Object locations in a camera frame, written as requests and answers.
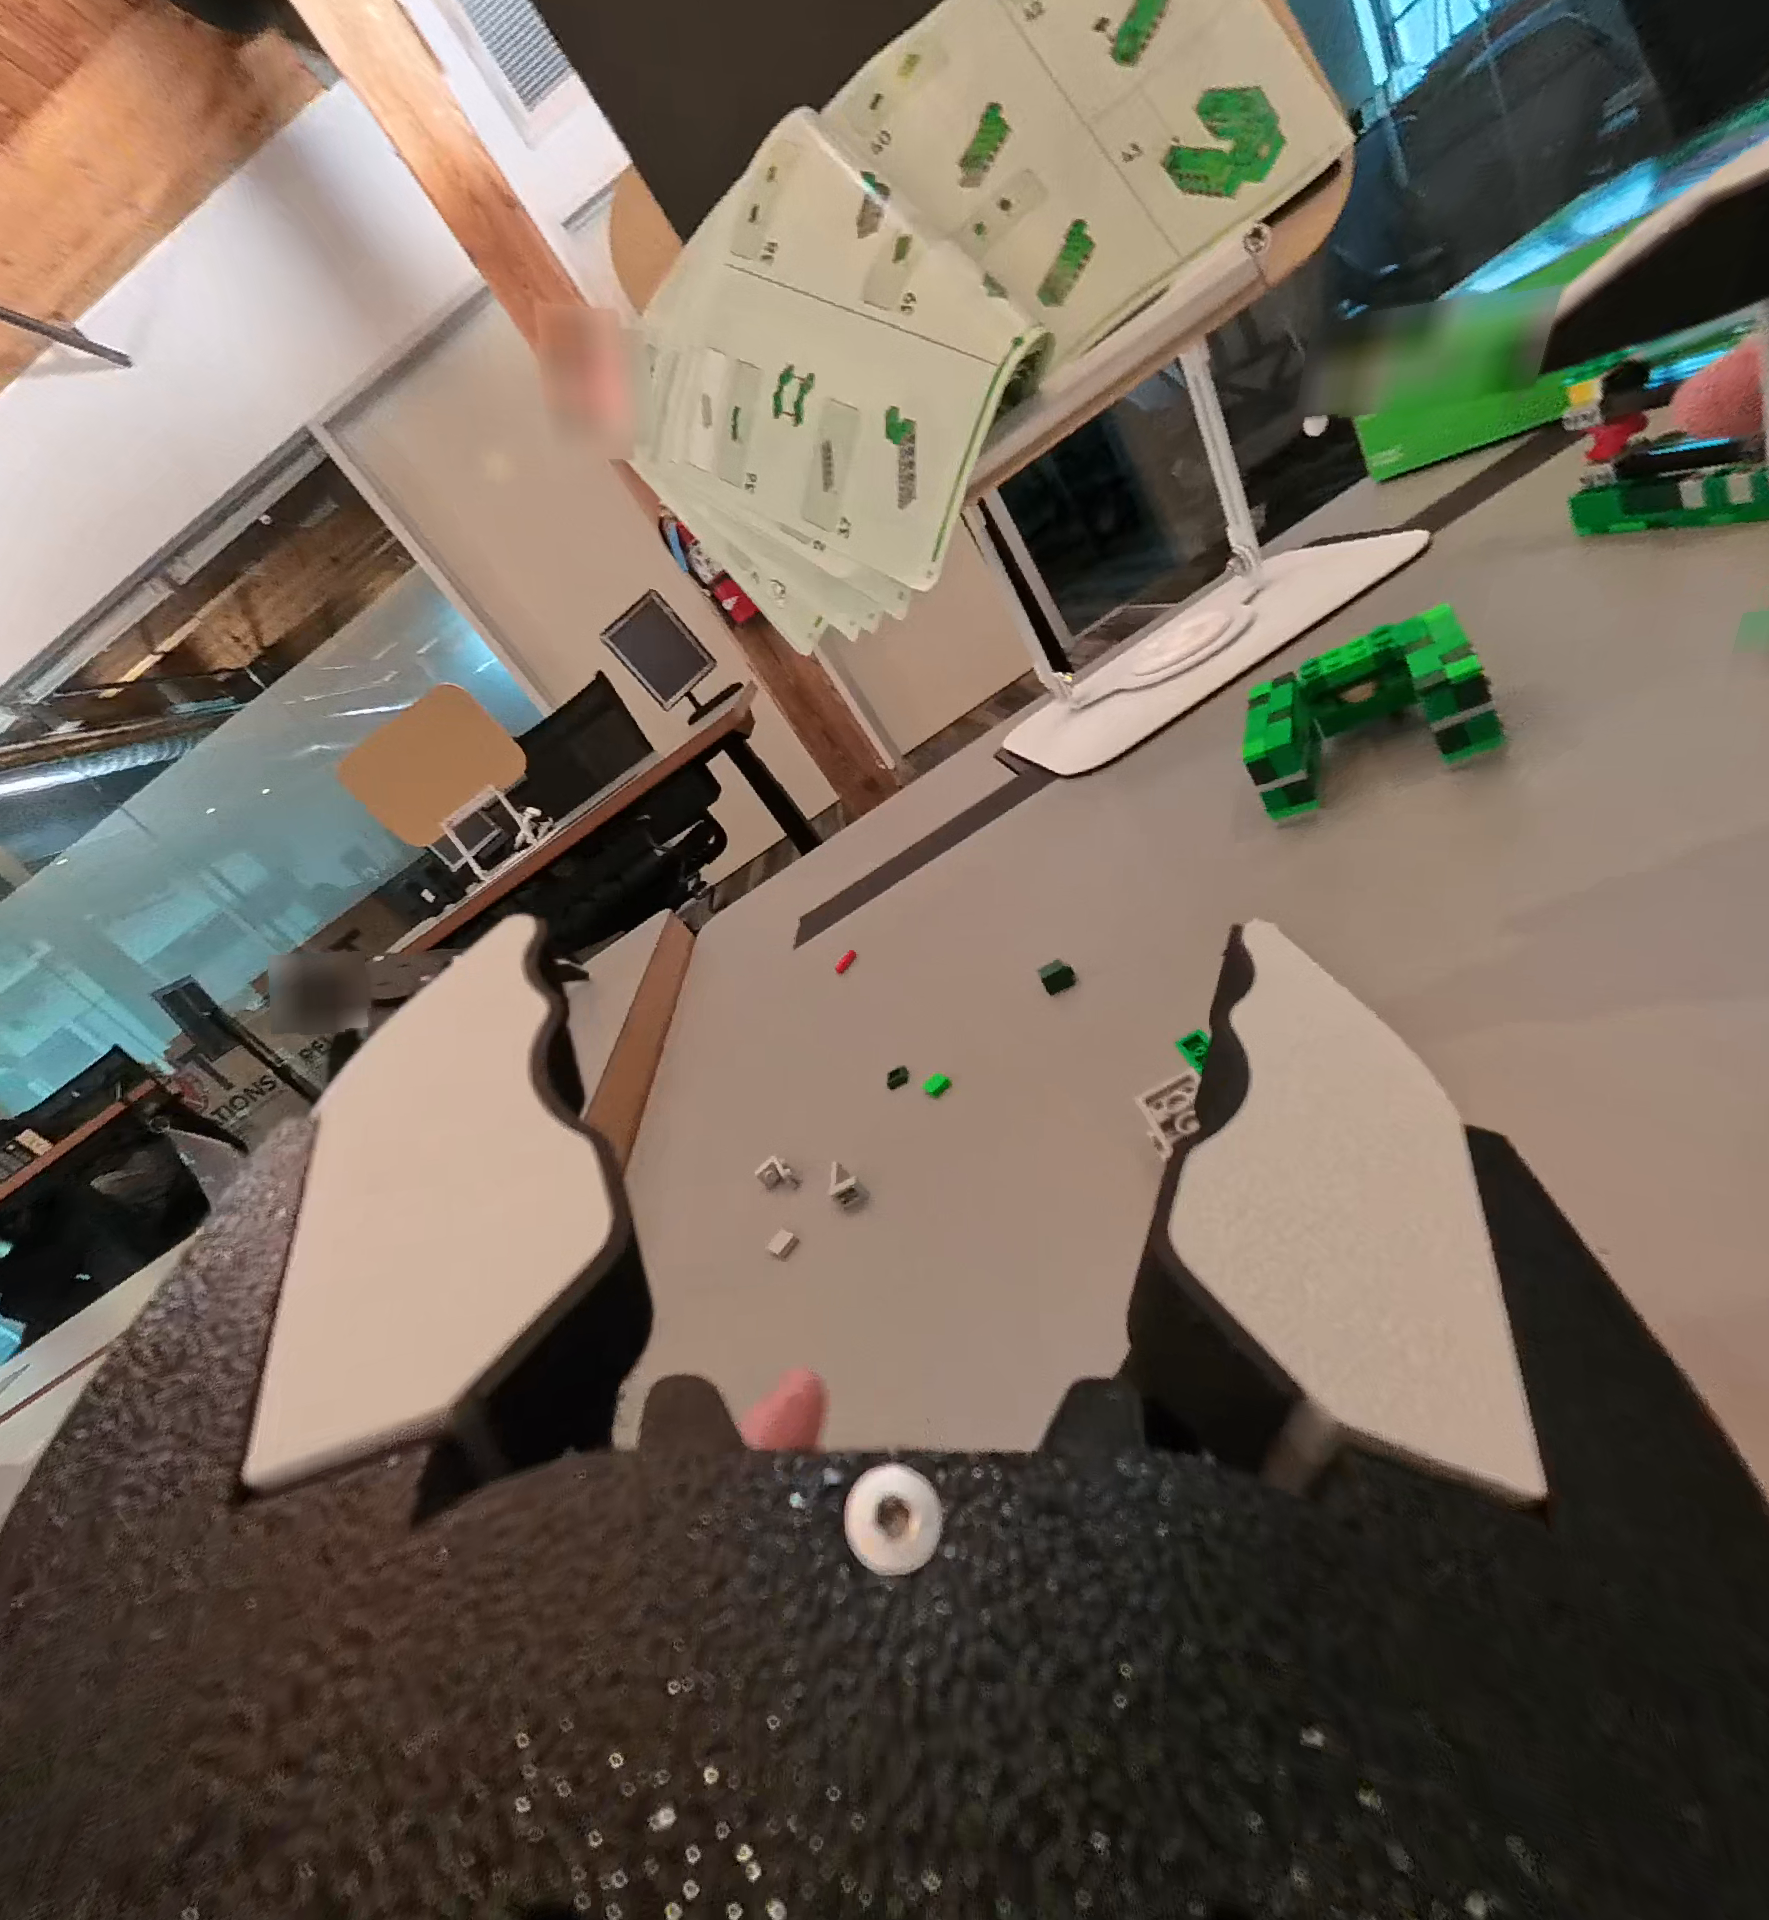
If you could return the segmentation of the person's left hand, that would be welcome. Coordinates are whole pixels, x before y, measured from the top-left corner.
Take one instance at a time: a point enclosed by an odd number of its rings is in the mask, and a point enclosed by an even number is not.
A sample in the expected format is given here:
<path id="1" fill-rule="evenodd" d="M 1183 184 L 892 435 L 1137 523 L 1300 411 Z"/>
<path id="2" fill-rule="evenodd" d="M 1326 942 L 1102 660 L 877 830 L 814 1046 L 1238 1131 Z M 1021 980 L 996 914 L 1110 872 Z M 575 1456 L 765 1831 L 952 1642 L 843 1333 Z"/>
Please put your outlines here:
<path id="1" fill-rule="evenodd" d="M 808 1368 L 793 1368 L 744 1413 L 739 1431 L 752 1453 L 816 1453 L 827 1407 L 824 1380 Z"/>

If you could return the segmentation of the red white wall sign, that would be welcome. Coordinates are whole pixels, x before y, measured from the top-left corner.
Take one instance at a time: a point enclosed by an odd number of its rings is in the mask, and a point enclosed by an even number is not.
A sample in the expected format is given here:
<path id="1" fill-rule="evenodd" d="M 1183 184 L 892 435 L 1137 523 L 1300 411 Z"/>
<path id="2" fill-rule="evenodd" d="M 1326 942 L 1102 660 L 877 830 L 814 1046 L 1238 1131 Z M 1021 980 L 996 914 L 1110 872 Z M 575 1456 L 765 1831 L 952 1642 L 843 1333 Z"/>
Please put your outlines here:
<path id="1" fill-rule="evenodd" d="M 659 536 L 673 563 L 691 579 L 735 627 L 742 628 L 760 617 L 752 596 L 718 565 L 695 532 L 668 509 L 657 515 Z"/>

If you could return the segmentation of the white air vent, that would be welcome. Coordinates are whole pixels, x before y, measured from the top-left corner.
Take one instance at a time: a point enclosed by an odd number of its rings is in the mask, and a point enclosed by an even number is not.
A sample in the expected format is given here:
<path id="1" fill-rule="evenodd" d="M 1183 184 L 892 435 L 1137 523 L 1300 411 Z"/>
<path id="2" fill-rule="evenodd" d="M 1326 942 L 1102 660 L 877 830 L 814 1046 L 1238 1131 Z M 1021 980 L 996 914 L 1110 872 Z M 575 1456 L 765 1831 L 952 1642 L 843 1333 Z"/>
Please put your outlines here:
<path id="1" fill-rule="evenodd" d="M 543 108 L 572 78 L 558 37 L 534 3 L 452 3 L 515 108 Z"/>

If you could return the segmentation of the green brick assembly with figure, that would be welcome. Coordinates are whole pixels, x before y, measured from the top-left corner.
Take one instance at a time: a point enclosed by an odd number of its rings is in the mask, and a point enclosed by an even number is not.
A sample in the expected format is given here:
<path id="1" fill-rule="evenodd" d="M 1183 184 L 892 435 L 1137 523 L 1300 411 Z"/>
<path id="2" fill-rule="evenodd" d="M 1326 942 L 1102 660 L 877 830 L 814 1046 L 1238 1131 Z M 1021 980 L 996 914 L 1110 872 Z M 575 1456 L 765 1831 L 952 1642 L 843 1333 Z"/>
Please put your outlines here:
<path id="1" fill-rule="evenodd" d="M 1653 415 L 1713 359 L 1653 364 L 1627 357 L 1570 387 L 1565 425 L 1588 439 L 1588 471 L 1570 499 L 1580 536 L 1713 531 L 1769 523 L 1769 462 L 1762 422 L 1737 433 L 1671 426 Z"/>

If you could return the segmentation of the brick instruction booklet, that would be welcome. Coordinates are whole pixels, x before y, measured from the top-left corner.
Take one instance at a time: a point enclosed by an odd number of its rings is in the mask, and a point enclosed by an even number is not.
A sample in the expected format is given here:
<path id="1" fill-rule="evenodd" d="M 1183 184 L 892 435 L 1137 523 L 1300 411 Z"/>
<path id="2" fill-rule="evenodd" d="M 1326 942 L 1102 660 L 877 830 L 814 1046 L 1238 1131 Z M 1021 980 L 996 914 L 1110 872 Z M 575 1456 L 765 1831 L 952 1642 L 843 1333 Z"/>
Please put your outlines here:
<path id="1" fill-rule="evenodd" d="M 639 324 L 635 467 L 810 657 L 1170 359 L 1354 137 L 1263 3 L 955 3 L 772 115 Z"/>

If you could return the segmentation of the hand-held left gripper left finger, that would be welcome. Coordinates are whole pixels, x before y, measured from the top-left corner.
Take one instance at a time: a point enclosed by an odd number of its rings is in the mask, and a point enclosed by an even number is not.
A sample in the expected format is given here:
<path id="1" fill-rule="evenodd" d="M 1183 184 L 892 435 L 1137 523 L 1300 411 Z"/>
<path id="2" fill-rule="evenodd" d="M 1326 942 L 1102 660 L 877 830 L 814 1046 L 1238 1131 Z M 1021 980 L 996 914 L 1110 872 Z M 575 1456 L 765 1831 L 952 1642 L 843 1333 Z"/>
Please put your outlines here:
<path id="1" fill-rule="evenodd" d="M 612 1446 L 652 1297 L 623 1163 L 587 1123 L 544 931 L 499 925 L 335 1078 L 315 1132 L 242 1491 L 415 1446 L 430 1511 Z"/>

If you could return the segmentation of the white book stand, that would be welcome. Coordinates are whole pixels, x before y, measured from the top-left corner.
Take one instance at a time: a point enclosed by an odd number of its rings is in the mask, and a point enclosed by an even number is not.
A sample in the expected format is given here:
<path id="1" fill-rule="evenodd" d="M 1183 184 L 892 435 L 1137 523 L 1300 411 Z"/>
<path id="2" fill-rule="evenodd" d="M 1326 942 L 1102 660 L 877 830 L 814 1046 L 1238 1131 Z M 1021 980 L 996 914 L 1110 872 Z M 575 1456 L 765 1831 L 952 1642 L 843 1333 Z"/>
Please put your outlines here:
<path id="1" fill-rule="evenodd" d="M 980 100 L 960 132 L 905 121 L 839 132 L 789 115 L 705 221 L 632 330 L 632 459 L 640 476 L 746 587 L 801 652 L 855 638 L 936 587 L 995 459 L 1069 425 L 1127 357 L 1180 357 L 1227 501 L 1234 574 L 1016 735 L 1048 772 L 1095 772 L 1201 707 L 1426 549 L 1377 536 L 1268 569 L 1234 451 L 1183 316 L 1254 264 L 1268 188 L 1294 135 L 1158 143 L 1144 119 L 1110 135 L 1038 132 L 1016 97 Z M 1199 194 L 1216 159 L 1232 194 Z"/>

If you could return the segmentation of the wooden office desk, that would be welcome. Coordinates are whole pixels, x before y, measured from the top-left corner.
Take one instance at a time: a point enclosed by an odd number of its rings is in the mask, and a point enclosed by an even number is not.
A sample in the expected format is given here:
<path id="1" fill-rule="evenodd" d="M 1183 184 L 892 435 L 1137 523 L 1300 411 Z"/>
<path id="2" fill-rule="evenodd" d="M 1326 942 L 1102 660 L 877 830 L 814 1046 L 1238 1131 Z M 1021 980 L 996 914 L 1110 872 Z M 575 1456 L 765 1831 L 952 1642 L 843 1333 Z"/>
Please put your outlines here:
<path id="1" fill-rule="evenodd" d="M 624 781 L 611 782 L 558 824 L 543 830 L 533 847 L 512 854 L 505 867 L 475 887 L 464 900 L 409 928 L 390 948 L 383 951 L 383 959 L 418 957 L 439 948 L 441 942 L 473 925 L 488 908 L 499 906 L 503 900 L 531 887 L 536 877 L 551 870 L 562 856 L 577 852 L 593 834 L 635 815 L 644 807 L 649 797 L 677 779 L 686 766 L 709 764 L 716 756 L 730 761 L 752 790 L 757 802 L 796 852 L 814 852 L 820 847 L 816 828 L 813 828 L 801 805 L 796 805 L 793 794 L 752 748 L 755 702 L 757 695 L 752 686 L 732 685 L 729 698 L 706 709 L 700 723 L 692 725 L 677 747 L 640 764 L 629 772 Z"/>

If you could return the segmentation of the grey computer monitor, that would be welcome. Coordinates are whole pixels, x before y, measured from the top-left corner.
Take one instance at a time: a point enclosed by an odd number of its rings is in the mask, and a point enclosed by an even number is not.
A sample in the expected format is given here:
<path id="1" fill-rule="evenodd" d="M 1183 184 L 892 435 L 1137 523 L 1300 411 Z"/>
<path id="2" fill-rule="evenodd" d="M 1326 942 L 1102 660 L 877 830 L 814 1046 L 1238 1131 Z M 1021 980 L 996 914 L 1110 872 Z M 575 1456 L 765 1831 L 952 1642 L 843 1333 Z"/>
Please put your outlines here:
<path id="1" fill-rule="evenodd" d="M 689 709 L 692 725 L 735 702 L 744 686 L 724 685 L 712 695 L 703 686 L 718 671 L 715 654 L 655 589 L 643 593 L 600 634 L 608 654 L 662 711 Z"/>

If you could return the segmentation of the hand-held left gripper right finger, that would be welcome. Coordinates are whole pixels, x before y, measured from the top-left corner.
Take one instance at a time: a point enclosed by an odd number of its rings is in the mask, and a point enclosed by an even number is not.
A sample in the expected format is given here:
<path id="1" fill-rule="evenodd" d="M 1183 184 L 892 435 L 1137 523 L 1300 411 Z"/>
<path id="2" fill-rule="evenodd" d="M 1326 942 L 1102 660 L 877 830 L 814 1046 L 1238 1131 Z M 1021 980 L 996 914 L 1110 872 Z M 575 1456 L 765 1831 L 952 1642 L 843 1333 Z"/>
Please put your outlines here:
<path id="1" fill-rule="evenodd" d="M 1544 1506 L 1471 1140 L 1441 1083 L 1272 923 L 1234 926 L 1207 1034 L 1127 1316 L 1152 1435 L 1294 1494 L 1357 1455 Z"/>

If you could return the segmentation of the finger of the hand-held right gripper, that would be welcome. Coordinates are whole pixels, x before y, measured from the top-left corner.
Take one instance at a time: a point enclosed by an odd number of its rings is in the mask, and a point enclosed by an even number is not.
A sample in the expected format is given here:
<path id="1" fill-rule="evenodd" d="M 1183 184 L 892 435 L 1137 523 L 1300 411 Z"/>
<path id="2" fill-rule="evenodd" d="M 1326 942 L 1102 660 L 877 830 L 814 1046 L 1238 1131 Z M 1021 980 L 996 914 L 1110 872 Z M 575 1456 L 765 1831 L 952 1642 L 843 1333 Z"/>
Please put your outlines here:
<path id="1" fill-rule="evenodd" d="M 1769 462 L 1769 137 L 1570 282 L 1550 315 L 1539 367 L 1552 373 L 1746 312 L 1762 324 Z"/>

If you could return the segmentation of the wooden board book stand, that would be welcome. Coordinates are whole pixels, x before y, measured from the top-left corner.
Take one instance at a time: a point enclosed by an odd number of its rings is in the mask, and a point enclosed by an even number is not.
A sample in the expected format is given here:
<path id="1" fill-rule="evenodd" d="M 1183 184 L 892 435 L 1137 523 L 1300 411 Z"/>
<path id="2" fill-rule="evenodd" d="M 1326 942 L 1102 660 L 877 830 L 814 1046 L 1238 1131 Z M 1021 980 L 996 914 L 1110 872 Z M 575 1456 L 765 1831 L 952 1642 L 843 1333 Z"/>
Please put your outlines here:
<path id="1" fill-rule="evenodd" d="M 483 882 L 534 845 L 533 815 L 512 805 L 526 769 L 518 736 L 473 693 L 434 685 L 345 752 L 336 781 L 399 842 Z"/>

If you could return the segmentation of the green brick arch model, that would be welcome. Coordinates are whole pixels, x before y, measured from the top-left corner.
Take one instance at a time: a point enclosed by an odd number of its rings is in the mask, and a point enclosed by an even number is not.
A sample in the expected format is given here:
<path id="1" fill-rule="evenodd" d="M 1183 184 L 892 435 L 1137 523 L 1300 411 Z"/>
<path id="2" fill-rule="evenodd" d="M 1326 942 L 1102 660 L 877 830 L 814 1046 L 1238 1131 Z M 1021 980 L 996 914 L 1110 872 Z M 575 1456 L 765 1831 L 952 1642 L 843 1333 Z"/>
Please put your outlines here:
<path id="1" fill-rule="evenodd" d="M 1507 743 L 1485 664 L 1448 605 L 1382 624 L 1251 690 L 1242 762 L 1268 818 L 1285 824 L 1318 812 L 1326 748 L 1409 717 L 1423 721 L 1445 766 Z"/>

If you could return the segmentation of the green cardboard box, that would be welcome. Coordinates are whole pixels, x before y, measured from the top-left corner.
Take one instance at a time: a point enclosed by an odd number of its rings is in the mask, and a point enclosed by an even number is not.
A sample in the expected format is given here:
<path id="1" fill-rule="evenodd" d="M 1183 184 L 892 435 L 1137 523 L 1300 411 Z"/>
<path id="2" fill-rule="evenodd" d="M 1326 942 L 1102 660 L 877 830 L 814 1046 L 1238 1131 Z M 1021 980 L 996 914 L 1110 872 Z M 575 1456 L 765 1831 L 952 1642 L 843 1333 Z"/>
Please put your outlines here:
<path id="1" fill-rule="evenodd" d="M 1560 422 L 1585 367 L 1545 367 L 1567 288 L 1515 282 L 1384 304 L 1332 334 L 1344 401 L 1374 479 L 1389 481 Z"/>

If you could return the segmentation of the black office chair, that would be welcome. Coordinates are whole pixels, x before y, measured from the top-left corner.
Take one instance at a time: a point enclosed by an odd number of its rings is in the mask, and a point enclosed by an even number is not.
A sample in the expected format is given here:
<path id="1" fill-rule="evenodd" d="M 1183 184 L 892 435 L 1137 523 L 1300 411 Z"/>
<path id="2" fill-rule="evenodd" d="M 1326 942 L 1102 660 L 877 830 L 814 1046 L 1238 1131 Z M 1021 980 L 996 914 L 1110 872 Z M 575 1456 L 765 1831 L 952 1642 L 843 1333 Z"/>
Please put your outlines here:
<path id="1" fill-rule="evenodd" d="M 549 824 L 590 805 L 652 759 L 652 747 L 621 695 L 598 674 L 521 736 L 525 779 L 516 808 Z M 661 910 L 705 895 L 705 870 L 729 849 L 715 815 L 720 782 L 695 762 L 650 789 L 635 807 L 593 830 L 575 851 L 512 899 L 571 951 L 605 946 Z"/>

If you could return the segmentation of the person's right hand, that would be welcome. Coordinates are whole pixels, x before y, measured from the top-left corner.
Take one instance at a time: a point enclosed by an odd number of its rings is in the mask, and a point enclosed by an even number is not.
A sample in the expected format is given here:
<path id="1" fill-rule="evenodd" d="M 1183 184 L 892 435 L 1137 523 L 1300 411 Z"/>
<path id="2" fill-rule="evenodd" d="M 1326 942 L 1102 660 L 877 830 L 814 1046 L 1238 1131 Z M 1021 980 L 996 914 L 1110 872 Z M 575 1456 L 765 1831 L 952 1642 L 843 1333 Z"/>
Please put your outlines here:
<path id="1" fill-rule="evenodd" d="M 1755 441 L 1764 435 L 1764 341 L 1744 341 L 1683 383 L 1671 405 L 1682 431 L 1712 441 Z"/>

